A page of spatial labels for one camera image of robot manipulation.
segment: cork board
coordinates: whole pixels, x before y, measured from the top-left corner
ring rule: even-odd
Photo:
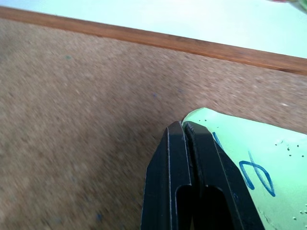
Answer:
[[[306,133],[305,76],[0,20],[0,228],[139,229],[163,130],[215,111]]]

